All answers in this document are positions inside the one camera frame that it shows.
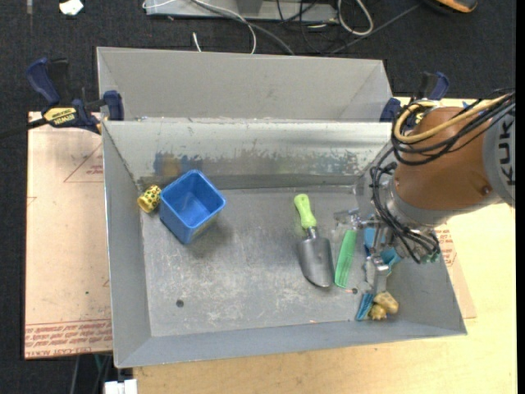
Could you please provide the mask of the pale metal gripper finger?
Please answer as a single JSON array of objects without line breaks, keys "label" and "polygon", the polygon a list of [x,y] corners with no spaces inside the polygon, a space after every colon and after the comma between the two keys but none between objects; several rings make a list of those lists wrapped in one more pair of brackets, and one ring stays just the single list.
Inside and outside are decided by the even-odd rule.
[{"label": "pale metal gripper finger", "polygon": [[335,228],[333,236],[343,236],[346,232],[357,234],[364,227],[365,220],[359,212],[359,208],[352,208],[334,213]]},{"label": "pale metal gripper finger", "polygon": [[366,261],[366,281],[373,294],[386,291],[390,267],[380,256],[370,256]]}]

